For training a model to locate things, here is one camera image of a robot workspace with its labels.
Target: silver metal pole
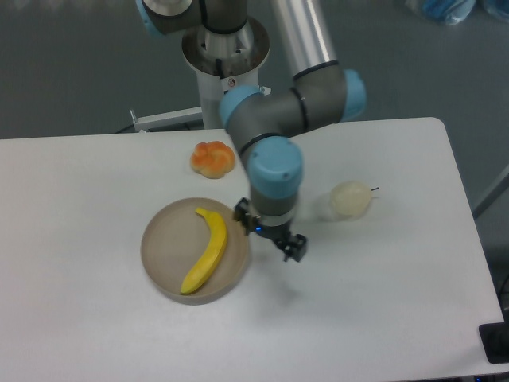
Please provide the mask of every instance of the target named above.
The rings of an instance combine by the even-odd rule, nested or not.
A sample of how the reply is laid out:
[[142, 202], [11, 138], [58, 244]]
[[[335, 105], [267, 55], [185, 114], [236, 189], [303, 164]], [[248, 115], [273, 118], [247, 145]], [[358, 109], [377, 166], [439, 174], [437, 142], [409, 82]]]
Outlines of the silver metal pole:
[[272, 0], [271, 3], [294, 75], [336, 60], [318, 0]]

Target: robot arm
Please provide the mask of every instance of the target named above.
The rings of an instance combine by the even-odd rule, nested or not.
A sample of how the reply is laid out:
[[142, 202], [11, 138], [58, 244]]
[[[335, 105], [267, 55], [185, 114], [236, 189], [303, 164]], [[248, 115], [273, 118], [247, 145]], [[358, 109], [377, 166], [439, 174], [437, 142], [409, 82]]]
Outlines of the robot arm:
[[[145, 7], [157, 2], [138, 1], [143, 1]], [[199, 22], [192, 13], [194, 1], [172, 3], [182, 2], [189, 3], [188, 10], [182, 13], [188, 15], [188, 22]], [[214, 15], [236, 11], [238, 17], [230, 14], [224, 21], [219, 17], [214, 33], [235, 33], [246, 23], [245, 1], [199, 3], [202, 18], [204, 7], [206, 14], [212, 9], [216, 10], [211, 13]], [[235, 207], [235, 219], [247, 233], [255, 232], [272, 240], [285, 253], [285, 261], [300, 261], [307, 239], [293, 235], [290, 226], [303, 178], [303, 158], [288, 138], [358, 115], [366, 103], [366, 92], [356, 72], [340, 68], [318, 0], [271, 3], [293, 72], [293, 87], [281, 94], [263, 95], [259, 87], [237, 86], [222, 98], [219, 114], [251, 185], [250, 198], [243, 198]], [[211, 22], [208, 16], [205, 19], [201, 22]], [[237, 29], [232, 28], [233, 20]]]

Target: blue joint cap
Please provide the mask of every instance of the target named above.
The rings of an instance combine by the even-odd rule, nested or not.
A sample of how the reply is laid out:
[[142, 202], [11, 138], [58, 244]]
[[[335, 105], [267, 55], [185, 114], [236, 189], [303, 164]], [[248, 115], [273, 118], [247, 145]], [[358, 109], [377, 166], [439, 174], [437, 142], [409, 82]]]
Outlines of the blue joint cap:
[[151, 36], [161, 37], [163, 34], [159, 32], [159, 30], [155, 27], [152, 20], [150, 20], [148, 13], [146, 12], [145, 7], [143, 6], [142, 0], [136, 0], [136, 5], [138, 6], [138, 12], [143, 20], [143, 25], [146, 30], [149, 32]]
[[240, 85], [226, 93], [220, 103], [220, 118], [224, 128], [227, 130], [228, 122], [235, 109], [247, 98], [263, 94], [258, 86]]
[[301, 149], [284, 137], [260, 141], [251, 152], [247, 175], [259, 193], [272, 199], [295, 195], [303, 178]]
[[341, 121], [349, 121], [362, 114], [366, 108], [367, 95], [366, 87], [358, 72], [345, 70], [344, 77], [347, 83], [347, 101]]

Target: white table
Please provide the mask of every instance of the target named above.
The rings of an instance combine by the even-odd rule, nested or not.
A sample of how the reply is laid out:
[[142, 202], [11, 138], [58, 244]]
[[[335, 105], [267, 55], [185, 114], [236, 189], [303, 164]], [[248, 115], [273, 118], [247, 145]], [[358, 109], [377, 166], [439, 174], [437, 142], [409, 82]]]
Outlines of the white table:
[[[188, 156], [222, 131], [0, 142], [1, 381], [387, 381], [506, 372], [477, 328], [502, 321], [444, 126], [344, 123], [298, 137], [302, 263], [251, 238], [228, 295], [182, 306], [146, 275], [152, 216], [184, 197], [233, 206]], [[309, 206], [341, 181], [381, 189], [366, 215]]]

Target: metal bracket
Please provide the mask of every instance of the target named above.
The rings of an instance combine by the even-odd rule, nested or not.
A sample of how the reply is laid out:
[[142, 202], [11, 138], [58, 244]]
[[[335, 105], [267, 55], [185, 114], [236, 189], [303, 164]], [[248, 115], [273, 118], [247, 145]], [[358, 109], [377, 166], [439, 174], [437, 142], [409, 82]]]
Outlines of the metal bracket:
[[171, 127], [182, 123], [201, 123], [201, 107], [193, 107], [169, 113], [150, 115], [148, 117], [137, 117], [134, 110], [130, 110], [133, 119], [133, 126], [136, 131], [148, 131], [162, 127]]

